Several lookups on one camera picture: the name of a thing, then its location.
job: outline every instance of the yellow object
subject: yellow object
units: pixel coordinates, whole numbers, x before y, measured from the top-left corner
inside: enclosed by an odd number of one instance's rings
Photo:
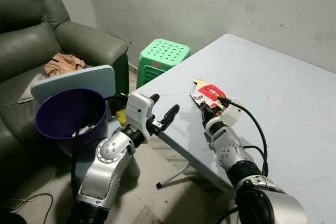
[[[116,112],[116,117],[121,125],[121,127],[125,128],[126,126],[126,115],[125,115],[125,109],[118,110]]]

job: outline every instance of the wire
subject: wire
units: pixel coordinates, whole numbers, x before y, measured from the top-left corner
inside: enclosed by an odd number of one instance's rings
[[[49,196],[49,197],[51,198],[50,205],[49,205],[49,207],[48,207],[48,210],[47,210],[46,215],[44,216],[44,220],[43,220],[43,224],[45,224],[45,223],[46,223],[46,220],[47,220],[47,217],[48,217],[48,214],[49,214],[49,212],[50,212],[50,209],[51,209],[51,207],[52,207],[52,204],[54,203],[54,197],[52,196],[52,194],[49,194],[49,193],[42,193],[42,194],[36,194],[36,195],[33,195],[33,196],[29,197],[28,199],[23,200],[23,202],[22,202],[21,204],[19,204],[17,207],[15,207],[15,208],[8,208],[8,209],[6,209],[6,210],[7,210],[7,211],[15,211],[15,210],[17,210],[17,209],[23,207],[26,203],[30,202],[31,199],[36,198],[36,197],[38,197],[38,196],[42,196],[42,195],[47,195],[47,196]]]
[[[255,119],[255,117],[251,114],[251,112],[249,112],[249,111],[248,111],[246,108],[244,108],[243,106],[241,106],[241,105],[239,105],[239,104],[237,104],[237,103],[235,103],[235,102],[233,102],[233,101],[231,101],[231,100],[229,100],[229,99],[227,99],[227,98],[225,98],[225,97],[218,97],[218,99],[219,99],[220,101],[222,101],[224,104],[225,104],[225,103],[229,103],[229,104],[231,104],[231,105],[233,105],[233,106],[235,106],[235,107],[237,107],[237,108],[243,110],[246,114],[249,115],[249,117],[252,119],[252,121],[254,122],[254,124],[257,126],[258,131],[259,131],[260,136],[261,136],[261,140],[262,140],[262,142],[263,142],[264,157],[265,157],[265,158],[264,158],[264,163],[262,164],[262,173],[263,173],[265,176],[268,176],[268,170],[266,171],[266,166],[268,166],[268,164],[266,164],[266,163],[267,163],[267,154],[268,154],[268,152],[267,152],[267,143],[266,143],[266,139],[265,139],[265,135],[264,135],[264,133],[263,133],[263,130],[261,129],[261,127],[260,127],[258,121],[257,121],[257,120]]]
[[[113,99],[113,98],[124,98],[124,99],[127,99],[128,98],[128,94],[124,94],[124,93],[120,93],[120,94],[117,94],[117,95],[111,95],[109,97],[105,97],[104,100],[110,100],[110,99]]]
[[[79,130],[82,126],[85,117],[87,116],[88,112],[86,112],[80,119],[79,124],[76,128],[75,133],[75,141],[74,145],[72,146],[72,162],[71,162],[71,189],[72,189],[72,195],[75,198],[77,194],[77,187],[76,187],[76,162],[77,162],[77,153],[78,153],[78,143],[79,143]]]
[[[26,201],[26,202],[32,202],[34,200],[26,200],[26,199],[9,199],[5,203],[0,204],[0,208],[2,208],[4,205],[7,205],[11,201]]]
[[[221,224],[222,221],[223,221],[226,217],[230,216],[231,214],[233,214],[234,212],[236,212],[236,211],[238,211],[238,210],[239,210],[238,207],[235,207],[235,208],[229,210],[228,212],[226,212],[225,214],[223,214],[223,215],[218,219],[217,224]]]
[[[267,162],[267,160],[265,160],[265,155],[264,155],[263,151],[256,145],[245,145],[243,147],[244,147],[244,149],[250,149],[250,148],[256,149],[261,154],[261,156],[263,158],[262,160],[264,161],[263,164],[265,164],[265,173],[268,174],[268,162]]]

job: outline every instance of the black cable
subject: black cable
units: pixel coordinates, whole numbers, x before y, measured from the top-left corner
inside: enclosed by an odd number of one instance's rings
[[[54,203],[54,197],[51,195],[51,194],[49,194],[49,193],[42,193],[42,194],[36,194],[36,195],[33,195],[33,196],[31,196],[31,197],[29,197],[28,199],[26,199],[26,200],[24,200],[20,205],[18,205],[17,207],[15,207],[15,208],[8,208],[8,209],[6,209],[7,211],[15,211],[15,210],[17,210],[17,209],[19,209],[20,207],[22,207],[22,206],[24,206],[26,203],[28,203],[31,199],[33,199],[33,198],[36,198],[36,197],[38,197],[38,196],[42,196],[42,195],[47,195],[47,196],[49,196],[50,198],[51,198],[51,202],[50,202],[50,205],[49,205],[49,208],[48,208],[48,210],[47,210],[47,212],[46,212],[46,215],[45,215],[45,217],[44,217],[44,220],[43,220],[43,224],[45,224],[46,223],[46,220],[47,220],[47,217],[48,217],[48,214],[49,214],[49,212],[50,212],[50,209],[51,209],[51,207],[52,207],[52,204]]]
[[[76,162],[77,162],[77,149],[78,149],[78,143],[79,143],[79,130],[85,120],[85,117],[87,116],[88,112],[86,112],[80,119],[78,126],[76,128],[75,133],[75,140],[74,145],[72,146],[72,162],[71,162],[71,189],[72,189],[72,195],[75,198],[77,194],[77,187],[76,187]]]
[[[256,145],[245,145],[243,147],[244,147],[244,149],[249,149],[249,148],[256,149],[261,154],[261,156],[263,158],[262,159],[263,160],[263,164],[265,163],[265,173],[268,174],[268,162],[267,162],[267,160],[265,160],[265,155],[264,155],[263,151],[258,146],[256,146]]]
[[[238,211],[238,210],[239,210],[238,207],[235,207],[235,208],[229,210],[228,212],[226,212],[225,214],[223,214],[223,215],[218,219],[217,224],[221,224],[222,221],[223,221],[226,217],[228,217],[229,215],[233,214],[234,212],[236,212],[236,211]]]
[[[117,97],[116,95],[111,95],[110,97],[105,97],[104,101],[107,101],[107,100],[110,100],[110,99],[113,99],[113,98],[116,98],[116,97]]]
[[[235,103],[235,102],[233,102],[233,101],[231,101],[231,100],[229,100],[229,99],[227,99],[227,98],[225,98],[225,97],[218,97],[218,99],[219,99],[220,102],[223,102],[223,103],[224,103],[224,104],[223,104],[224,106],[225,106],[225,103],[229,103],[229,104],[231,104],[231,105],[233,105],[233,106],[235,106],[235,107],[237,107],[237,108],[243,110],[246,114],[249,115],[249,117],[252,119],[252,121],[254,122],[254,124],[257,126],[258,131],[259,131],[260,136],[261,136],[261,140],[262,140],[262,142],[263,142],[264,157],[265,157],[265,159],[264,159],[264,163],[263,163],[263,165],[262,165],[262,173],[263,173],[265,176],[268,176],[268,171],[267,171],[267,172],[265,171],[265,169],[266,169],[266,162],[267,162],[267,154],[268,154],[268,152],[267,152],[267,144],[266,144],[265,135],[264,135],[263,130],[261,129],[259,123],[258,123],[257,120],[255,119],[255,117],[251,114],[251,112],[249,112],[249,111],[248,111],[246,108],[244,108],[243,106],[241,106],[241,105],[239,105],[239,104],[237,104],[237,103]]]

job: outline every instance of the white table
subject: white table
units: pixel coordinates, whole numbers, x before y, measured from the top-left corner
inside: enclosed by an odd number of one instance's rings
[[[153,110],[157,119],[173,104],[180,105],[175,121],[160,137],[221,186],[220,181],[228,179],[215,162],[201,113],[189,97],[197,78],[238,98],[256,117],[268,143],[269,177],[302,203],[310,223],[334,223],[336,74],[226,34],[137,89],[145,95],[160,95]],[[234,129],[248,142],[262,146],[247,115]],[[251,153],[261,166],[258,153]]]

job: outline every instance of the beige cloth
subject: beige cloth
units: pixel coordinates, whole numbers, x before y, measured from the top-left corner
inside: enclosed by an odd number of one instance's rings
[[[35,82],[40,81],[40,80],[44,80],[44,79],[45,79],[45,77],[41,73],[38,73],[37,75],[35,75],[35,77],[32,79],[32,81],[26,87],[23,94],[17,100],[17,103],[29,102],[29,101],[32,101],[33,99],[35,99],[33,97],[32,93],[31,93],[30,89]]]
[[[51,61],[44,66],[44,70],[49,76],[57,76],[62,73],[80,70],[84,67],[85,62],[83,60],[80,60],[73,55],[63,55],[57,53],[53,56]]]

